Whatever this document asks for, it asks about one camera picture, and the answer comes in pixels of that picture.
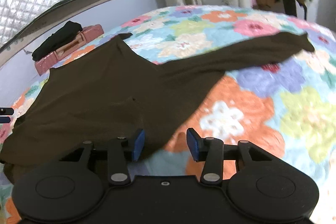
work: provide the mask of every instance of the metal screw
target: metal screw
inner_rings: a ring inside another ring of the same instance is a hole
[[[116,173],[111,176],[111,180],[116,182],[122,182],[127,180],[128,176],[124,173]]]
[[[203,178],[206,180],[206,181],[211,181],[211,182],[214,182],[214,181],[217,181],[219,180],[221,177],[215,173],[207,173],[203,176]]]

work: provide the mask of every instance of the bed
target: bed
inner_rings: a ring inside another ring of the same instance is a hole
[[[189,127],[202,137],[220,138],[226,144],[245,139],[312,177],[319,187],[320,200],[311,220],[318,224],[336,223],[336,41],[330,30],[253,9],[167,7],[105,32],[55,67],[80,58],[123,32],[133,33],[126,43],[134,52],[160,64],[279,31],[307,32],[315,53],[300,52],[281,64],[227,72],[164,148],[147,160],[129,165],[130,174],[199,177],[202,163],[193,162],[185,141]],[[1,143],[48,77],[49,72],[42,75],[13,104],[11,124],[0,125]],[[224,179],[234,173],[234,162],[226,161]],[[11,189],[1,173],[1,218],[4,223],[15,224],[20,217]]]

